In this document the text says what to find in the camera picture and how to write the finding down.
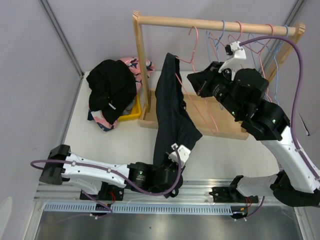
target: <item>table surface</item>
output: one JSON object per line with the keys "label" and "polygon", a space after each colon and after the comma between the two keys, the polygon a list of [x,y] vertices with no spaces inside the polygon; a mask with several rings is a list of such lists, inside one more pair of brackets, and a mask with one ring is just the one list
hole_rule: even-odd
{"label": "table surface", "polygon": [[[188,92],[192,87],[186,79],[190,72],[181,72]],[[104,132],[94,121],[88,121],[88,101],[91,90],[86,76],[82,81],[64,144],[77,155],[111,164],[130,164],[153,161],[157,129],[142,128],[138,120],[120,122]],[[155,89],[160,72],[149,79]],[[141,107],[144,104],[140,91]],[[237,175],[262,177],[278,173],[279,167],[271,152],[252,136],[236,140],[203,136],[193,148],[183,172],[185,180],[233,179]]]}

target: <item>patterned cloth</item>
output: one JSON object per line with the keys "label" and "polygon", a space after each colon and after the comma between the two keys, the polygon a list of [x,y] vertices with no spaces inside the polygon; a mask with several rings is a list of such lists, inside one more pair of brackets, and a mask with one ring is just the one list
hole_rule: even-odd
{"label": "patterned cloth", "polygon": [[[119,60],[124,62],[130,69],[130,71],[133,73],[135,77],[136,92],[138,93],[142,87],[142,77],[140,72],[139,59],[137,57],[123,57],[123,58],[120,58]],[[155,71],[155,65],[148,59],[145,59],[145,65],[147,70],[146,74],[149,78],[150,74]],[[90,111],[89,109],[87,120],[89,121],[94,120],[104,132],[108,132],[114,129],[118,125],[118,120],[116,120],[113,124],[110,124],[109,122],[107,122],[101,110]]]}

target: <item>pile of clothes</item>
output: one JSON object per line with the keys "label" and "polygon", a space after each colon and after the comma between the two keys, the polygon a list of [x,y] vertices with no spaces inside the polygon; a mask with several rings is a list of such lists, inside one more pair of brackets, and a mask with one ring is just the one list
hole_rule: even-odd
{"label": "pile of clothes", "polygon": [[[146,59],[148,77],[155,71]],[[137,57],[104,60],[86,78],[92,90],[89,97],[88,120],[94,120],[107,132],[118,124],[118,118],[128,115],[142,87],[140,63]]]}

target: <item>vent grille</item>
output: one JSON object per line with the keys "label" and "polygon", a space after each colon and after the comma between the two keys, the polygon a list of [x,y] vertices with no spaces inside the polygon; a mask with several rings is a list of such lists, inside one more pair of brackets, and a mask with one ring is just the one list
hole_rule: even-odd
{"label": "vent grille", "polygon": [[[182,205],[182,204],[126,204],[115,203],[111,206],[118,214],[179,214],[179,215],[232,215],[231,207],[224,205]],[[105,213],[96,210],[95,203],[48,202],[45,211]]]}

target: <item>pink hanger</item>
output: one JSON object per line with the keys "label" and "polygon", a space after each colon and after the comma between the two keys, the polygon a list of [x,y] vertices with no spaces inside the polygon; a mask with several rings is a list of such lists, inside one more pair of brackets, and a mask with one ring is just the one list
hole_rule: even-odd
{"label": "pink hanger", "polygon": [[[199,34],[198,34],[198,29],[195,27],[195,26],[192,26],[189,30],[189,34],[191,33],[192,29],[195,29],[195,33],[196,33],[196,40],[195,40],[195,44],[194,44],[194,48],[193,48],[193,51],[192,51],[192,55],[191,55],[191,60],[190,61],[187,61],[187,60],[184,60],[184,59],[181,59],[179,57],[176,57],[177,59],[179,59],[180,61],[183,61],[187,64],[191,64],[192,66],[192,70],[193,72],[195,73],[196,70],[195,70],[195,65],[194,65],[194,58],[195,58],[195,54],[196,54],[196,49],[197,49],[197,45],[198,45],[198,41],[199,41]],[[205,109],[207,111],[207,113],[210,115],[214,125],[215,125],[215,131],[210,127],[209,123],[206,121],[206,119],[204,118],[204,116],[201,114],[200,110],[198,109],[198,107],[196,106],[196,104],[194,103],[194,101],[192,100],[191,96],[189,95],[189,93],[186,91],[181,79],[179,78],[179,76],[177,74],[175,74],[176,78],[178,79],[179,83],[181,84],[183,90],[185,91],[185,93],[188,95],[190,101],[192,102],[193,106],[195,107],[195,109],[197,110],[197,112],[199,113],[199,115],[201,116],[202,120],[204,121],[204,123],[207,125],[207,127],[210,129],[210,131],[213,133],[213,134],[217,134],[218,133],[218,126],[217,126],[217,123],[215,121],[215,118],[212,116],[212,114],[209,112],[208,110],[208,104],[207,104],[207,101],[206,99],[204,99],[204,102],[205,102]]]}

